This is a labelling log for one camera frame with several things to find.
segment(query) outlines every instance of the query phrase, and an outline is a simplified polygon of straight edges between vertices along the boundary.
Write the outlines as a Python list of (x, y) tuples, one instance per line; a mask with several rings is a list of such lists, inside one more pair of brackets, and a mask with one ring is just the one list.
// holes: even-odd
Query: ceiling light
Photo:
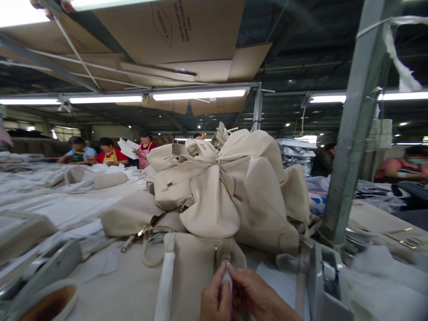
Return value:
[(43, 9), (34, 8), (29, 0), (1, 1), (0, 28), (49, 22)]
[[(428, 99), (428, 91), (420, 91), (413, 93), (388, 93), (380, 94), (378, 100), (414, 100)], [(311, 96), (310, 103), (344, 103), (346, 95), (319, 95)]]
[(139, 103), (143, 101), (141, 96), (121, 96), (121, 97), (79, 97), (70, 98), (70, 103)]
[(3, 105), (61, 105), (57, 99), (0, 99)]
[(137, 4), (154, 0), (67, 0), (75, 11), (96, 10), (101, 8), (118, 7), (128, 4)]
[(178, 99), (202, 99), (202, 98), (222, 98), (222, 97), (242, 97), (245, 89), (228, 91), (200, 91), (174, 94), (154, 94), (154, 100), (178, 100)]

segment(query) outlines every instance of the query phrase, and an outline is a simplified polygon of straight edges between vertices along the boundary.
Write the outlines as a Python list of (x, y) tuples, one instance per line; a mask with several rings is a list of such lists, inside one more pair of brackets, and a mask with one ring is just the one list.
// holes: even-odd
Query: hair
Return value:
[(149, 138), (150, 138), (150, 141), (152, 141), (152, 140), (153, 140), (152, 133), (151, 133), (151, 132), (148, 132), (148, 131), (140, 131), (140, 132), (138, 133), (138, 136), (139, 136), (139, 137), (149, 137)]
[(331, 149), (335, 148), (335, 147), (336, 147), (336, 145), (337, 145), (337, 143), (336, 143), (336, 142), (325, 144), (325, 146), (324, 146), (324, 150), (325, 150), (325, 151), (329, 151), (329, 150), (331, 150)]
[(70, 144), (83, 144), (86, 145), (85, 140), (80, 137), (80, 136), (73, 136), (70, 138), (70, 140), (68, 141)]
[(99, 145), (101, 146), (114, 146), (113, 141), (108, 137), (103, 137), (99, 140)]
[(406, 155), (421, 155), (428, 156), (428, 146), (417, 145), (408, 147), (405, 150)]

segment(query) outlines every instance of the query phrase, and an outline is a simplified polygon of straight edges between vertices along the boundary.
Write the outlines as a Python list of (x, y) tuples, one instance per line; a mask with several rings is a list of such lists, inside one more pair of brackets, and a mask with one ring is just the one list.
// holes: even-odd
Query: face mask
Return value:
[(411, 158), (411, 159), (409, 159), (409, 163), (412, 163), (412, 164), (428, 164), (428, 160)]

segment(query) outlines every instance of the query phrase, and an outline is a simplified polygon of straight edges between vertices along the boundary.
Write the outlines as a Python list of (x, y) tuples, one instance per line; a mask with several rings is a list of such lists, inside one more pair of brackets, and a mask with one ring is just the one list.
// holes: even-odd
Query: blue shirt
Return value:
[[(72, 148), (72, 149), (71, 149), (71, 150), (66, 154), (66, 156), (73, 156), (75, 151), (76, 151), (76, 149), (75, 149), (75, 148)], [(93, 148), (91, 148), (91, 147), (89, 147), (89, 146), (86, 146), (86, 147), (85, 147), (85, 149), (84, 149), (83, 151), (84, 151), (84, 153), (83, 153), (83, 158), (91, 157), (91, 156), (93, 156), (93, 157), (96, 157), (96, 156), (97, 156), (97, 152), (95, 151), (95, 149), (93, 149)]]

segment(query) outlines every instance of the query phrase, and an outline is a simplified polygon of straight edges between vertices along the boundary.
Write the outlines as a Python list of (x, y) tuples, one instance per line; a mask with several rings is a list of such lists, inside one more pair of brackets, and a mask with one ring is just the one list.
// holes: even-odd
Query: worker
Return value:
[(202, 133), (202, 134), (196, 133), (193, 135), (193, 138), (197, 140), (204, 140), (204, 137), (205, 137), (205, 133)]
[(249, 312), (259, 321), (302, 320), (275, 290), (252, 270), (235, 269), (229, 265), (229, 273), (233, 280), (230, 295), (229, 281), (226, 280), (222, 284), (226, 270), (227, 264), (223, 262), (211, 283), (203, 290), (199, 321), (238, 320), (236, 310)]
[(153, 136), (150, 132), (139, 132), (140, 136), (140, 147), (138, 149), (134, 149), (134, 153), (139, 157), (139, 165), (140, 169), (144, 169), (150, 165), (147, 159), (147, 155), (150, 151), (157, 147), (155, 143), (153, 143)]
[(333, 160), (337, 152), (337, 143), (325, 145), (324, 152), (315, 156), (311, 176), (328, 177), (333, 170)]
[(95, 149), (86, 146), (85, 140), (80, 136), (73, 136), (70, 138), (71, 150), (60, 157), (57, 163), (70, 164), (70, 165), (89, 165), (90, 162), (86, 160), (88, 157), (96, 157), (97, 152)]
[(418, 145), (404, 150), (402, 158), (388, 158), (378, 167), (375, 183), (428, 181), (428, 146)]
[(88, 157), (86, 160), (92, 165), (97, 163), (107, 164), (108, 166), (127, 165), (128, 158), (121, 153), (120, 149), (114, 146), (110, 138), (103, 137), (99, 140), (99, 146), (103, 150), (97, 157)]

